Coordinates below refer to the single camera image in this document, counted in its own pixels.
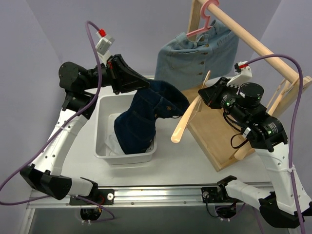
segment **wooden rack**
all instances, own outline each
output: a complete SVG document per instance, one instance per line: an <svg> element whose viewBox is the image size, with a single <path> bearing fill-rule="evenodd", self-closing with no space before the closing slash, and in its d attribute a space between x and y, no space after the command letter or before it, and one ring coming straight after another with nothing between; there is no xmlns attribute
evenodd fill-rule
<svg viewBox="0 0 312 234"><path fill-rule="evenodd" d="M193 0L188 31L194 31L199 26L200 9L207 0ZM249 45L260 56L273 54L265 45L258 41L247 30L230 18L215 4L211 3L207 9L223 22L232 32L234 32L241 40ZM290 66L288 66L280 58L267 58L266 62L280 73L285 82L284 86L274 100L268 113L274 117L279 117L289 106L296 100L299 90L299 75ZM303 90L306 90L312 84L312 78L304 77ZM192 102L198 95L199 87L195 87L183 91L184 95ZM220 110L212 110L207 106L202 108L188 125L188 129L196 139L197 143L213 164L217 171L233 164L237 160L242 160L247 155L254 152L250 144L245 144L236 150L230 146L231 137L237 132L223 121L223 112ZM239 144L243 139L237 138L233 144Z"/></svg>

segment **white plastic bin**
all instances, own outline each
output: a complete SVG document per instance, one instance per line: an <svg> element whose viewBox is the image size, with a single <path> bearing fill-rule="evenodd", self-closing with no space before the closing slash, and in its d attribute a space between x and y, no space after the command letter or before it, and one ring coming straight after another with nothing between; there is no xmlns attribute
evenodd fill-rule
<svg viewBox="0 0 312 234"><path fill-rule="evenodd" d="M130 164L148 162L156 150L156 138L145 153L134 155L109 156L111 151L105 144L107 136L114 131L114 121L119 114L129 109L134 94L101 97L97 103L94 154L108 164Z"/></svg>

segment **tabletop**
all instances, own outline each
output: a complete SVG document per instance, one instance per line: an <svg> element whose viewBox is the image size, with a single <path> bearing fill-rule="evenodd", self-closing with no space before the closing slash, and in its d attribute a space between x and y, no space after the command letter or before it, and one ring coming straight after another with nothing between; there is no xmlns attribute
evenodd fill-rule
<svg viewBox="0 0 312 234"><path fill-rule="evenodd" d="M111 87L102 88L101 96L112 96ZM181 142L170 141L179 119L160 119L157 127L157 150L149 162L109 165L94 156L95 121L97 111L79 132L65 160L62 175L84 177L99 186L156 186L215 184L233 175L246 183L270 182L269 176L255 153L216 172L201 148L186 130ZM162 121L172 121L162 129Z"/></svg>

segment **screw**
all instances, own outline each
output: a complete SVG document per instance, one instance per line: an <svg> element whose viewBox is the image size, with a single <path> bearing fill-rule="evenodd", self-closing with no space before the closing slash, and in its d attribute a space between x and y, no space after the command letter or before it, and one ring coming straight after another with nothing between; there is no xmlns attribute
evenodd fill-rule
<svg viewBox="0 0 312 234"><path fill-rule="evenodd" d="M203 197L204 197L204 198L206 198L206 197L209 198L209 192L204 191L204 192L203 192Z"/></svg>
<svg viewBox="0 0 312 234"><path fill-rule="evenodd" d="M114 199L114 195L113 194L108 194L107 195L107 200L111 201Z"/></svg>

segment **denim garment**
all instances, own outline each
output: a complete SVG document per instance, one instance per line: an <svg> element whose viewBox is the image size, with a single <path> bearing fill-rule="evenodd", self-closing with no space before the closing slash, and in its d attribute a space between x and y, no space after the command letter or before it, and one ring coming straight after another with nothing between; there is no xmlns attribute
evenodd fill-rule
<svg viewBox="0 0 312 234"><path fill-rule="evenodd" d="M155 80L164 80L178 90L201 84L209 70L210 79L228 74L234 64L239 37L222 22L190 41L181 33L158 54Z"/></svg>
<svg viewBox="0 0 312 234"><path fill-rule="evenodd" d="M156 134L157 118L182 116L190 105L187 98L171 84L161 80L149 82L151 86L139 89L130 108L115 120L116 137L127 155L147 150Z"/></svg>

